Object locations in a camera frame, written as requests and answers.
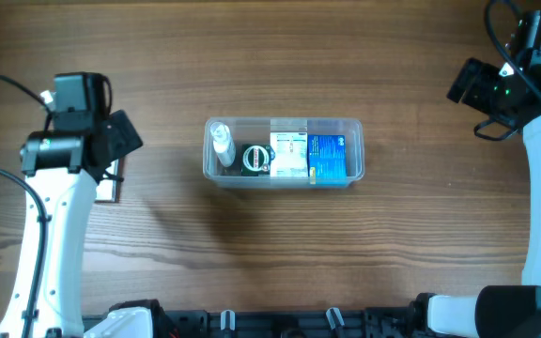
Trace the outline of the white spray bottle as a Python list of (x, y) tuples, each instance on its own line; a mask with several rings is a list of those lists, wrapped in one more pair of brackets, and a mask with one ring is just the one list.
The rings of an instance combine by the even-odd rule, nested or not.
[(236, 147), (230, 129), (222, 122), (209, 127), (214, 151), (223, 167), (230, 167), (236, 158)]

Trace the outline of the white plaster box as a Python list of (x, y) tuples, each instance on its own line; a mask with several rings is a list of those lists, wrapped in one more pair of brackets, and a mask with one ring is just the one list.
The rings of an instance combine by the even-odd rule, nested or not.
[(274, 159), (270, 165), (271, 177), (308, 177), (306, 132), (272, 132), (270, 146)]

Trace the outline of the green balm box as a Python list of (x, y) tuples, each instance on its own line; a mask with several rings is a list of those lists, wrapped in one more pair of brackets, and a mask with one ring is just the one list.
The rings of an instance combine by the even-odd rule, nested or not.
[(244, 144), (241, 148), (241, 174), (244, 177), (268, 176), (274, 151), (270, 145)]

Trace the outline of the blue lozenge box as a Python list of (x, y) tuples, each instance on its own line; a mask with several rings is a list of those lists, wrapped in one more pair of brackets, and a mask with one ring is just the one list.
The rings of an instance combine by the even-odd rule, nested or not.
[(309, 179), (312, 184), (327, 184), (347, 178), (346, 138), (344, 135), (308, 136)]

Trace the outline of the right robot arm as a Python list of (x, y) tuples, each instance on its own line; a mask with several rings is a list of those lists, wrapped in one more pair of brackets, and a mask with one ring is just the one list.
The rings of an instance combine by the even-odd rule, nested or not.
[(475, 58), (466, 61), (447, 97), (487, 115), (473, 133), (493, 123), (506, 127), (505, 140), (519, 134), (527, 152), (531, 183), (530, 239), (519, 285), (491, 285), (476, 296), (421, 294), (407, 313), (407, 333), (458, 337), (541, 337), (541, 10), (520, 11), (506, 45), (497, 39), (484, 9), (484, 25), (504, 60), (501, 68)]

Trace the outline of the white green medicine box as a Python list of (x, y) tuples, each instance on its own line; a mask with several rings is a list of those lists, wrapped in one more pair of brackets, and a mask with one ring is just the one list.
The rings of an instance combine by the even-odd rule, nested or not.
[[(119, 160), (116, 160), (110, 164), (106, 169), (107, 174), (116, 176), (118, 174)], [(96, 202), (97, 203), (115, 203), (117, 198), (117, 186), (116, 181), (110, 179), (108, 176), (104, 176), (104, 180), (100, 182), (96, 189)]]

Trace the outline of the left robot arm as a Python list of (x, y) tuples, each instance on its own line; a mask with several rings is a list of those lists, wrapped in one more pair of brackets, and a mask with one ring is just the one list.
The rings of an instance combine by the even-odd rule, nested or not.
[(143, 144), (118, 110), (90, 124), (32, 132), (21, 149), (27, 188), (20, 261), (0, 337), (79, 337), (85, 232), (110, 164)]

